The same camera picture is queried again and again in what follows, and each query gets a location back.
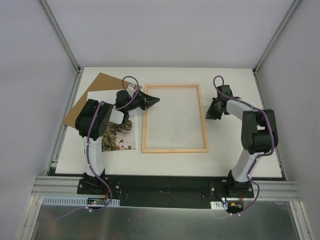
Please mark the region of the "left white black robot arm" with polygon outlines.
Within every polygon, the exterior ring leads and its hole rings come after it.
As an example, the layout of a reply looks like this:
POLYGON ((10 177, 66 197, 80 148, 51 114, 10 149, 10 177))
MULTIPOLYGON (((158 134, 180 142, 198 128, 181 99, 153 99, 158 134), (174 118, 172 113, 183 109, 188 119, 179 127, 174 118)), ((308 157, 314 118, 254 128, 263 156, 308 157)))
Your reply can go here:
POLYGON ((105 191, 105 167, 101 157, 102 140, 108 124, 124 124, 129 119, 129 112, 140 108, 148 110, 158 103, 160 98, 150 96, 141 90, 132 94, 127 89, 116 93, 115 104, 95 99, 88 99, 75 121, 84 145, 85 170, 79 182, 79 188, 88 187, 94 194, 105 191))

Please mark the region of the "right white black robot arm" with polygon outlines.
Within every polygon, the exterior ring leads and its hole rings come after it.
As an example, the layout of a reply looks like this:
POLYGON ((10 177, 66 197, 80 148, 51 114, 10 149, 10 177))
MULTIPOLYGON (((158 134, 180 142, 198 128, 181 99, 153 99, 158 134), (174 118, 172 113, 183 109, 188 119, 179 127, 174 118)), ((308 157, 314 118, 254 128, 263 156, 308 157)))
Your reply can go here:
POLYGON ((223 115, 233 115, 241 120, 241 144, 243 150, 234 166, 228 172, 226 182, 215 187, 222 197, 239 198, 243 194, 252 198, 251 175, 260 159, 273 154, 278 145, 278 131, 275 113, 272 109, 258 109, 234 97, 229 85, 216 87, 217 97, 206 113, 209 120, 221 120, 223 115))

